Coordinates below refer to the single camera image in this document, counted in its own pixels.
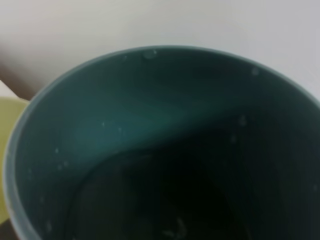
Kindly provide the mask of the teal plastic cup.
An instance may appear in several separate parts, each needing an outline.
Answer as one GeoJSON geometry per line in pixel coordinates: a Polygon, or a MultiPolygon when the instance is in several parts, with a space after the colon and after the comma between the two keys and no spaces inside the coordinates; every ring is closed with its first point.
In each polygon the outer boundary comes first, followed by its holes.
{"type": "Polygon", "coordinates": [[[221,51],[110,53],[30,101],[3,188],[20,240],[317,240],[320,103],[221,51]]]}

